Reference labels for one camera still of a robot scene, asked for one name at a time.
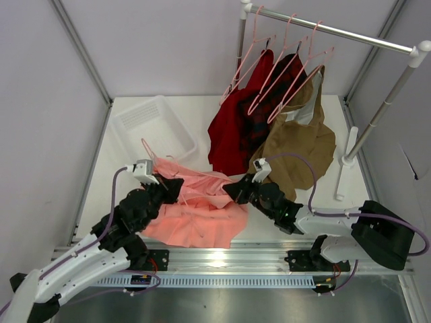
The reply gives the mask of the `pink pleated skirt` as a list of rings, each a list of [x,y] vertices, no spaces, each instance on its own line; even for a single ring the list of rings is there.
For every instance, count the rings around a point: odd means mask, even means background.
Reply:
[[[229,248],[246,228],[248,209],[223,190],[232,180],[219,172],[198,172],[169,159],[157,158],[155,171],[167,179],[183,179],[178,201],[162,205],[142,234],[169,246]]]

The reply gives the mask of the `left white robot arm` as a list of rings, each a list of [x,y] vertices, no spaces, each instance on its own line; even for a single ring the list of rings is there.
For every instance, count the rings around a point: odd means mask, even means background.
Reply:
[[[162,205],[174,204],[184,181],[156,176],[158,183],[130,191],[111,214],[68,252],[44,267],[10,279],[12,300],[2,322],[46,322],[75,295],[120,271],[142,271],[150,251],[139,237]]]

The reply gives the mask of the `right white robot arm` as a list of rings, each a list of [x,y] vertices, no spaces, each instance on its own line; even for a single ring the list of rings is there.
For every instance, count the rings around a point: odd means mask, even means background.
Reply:
[[[392,211],[375,201],[330,213],[286,198],[276,183],[255,182],[245,174],[225,184],[224,191],[237,205],[251,204],[285,234],[315,237],[308,257],[316,267],[344,260],[372,260],[380,266],[405,268],[415,231]]]

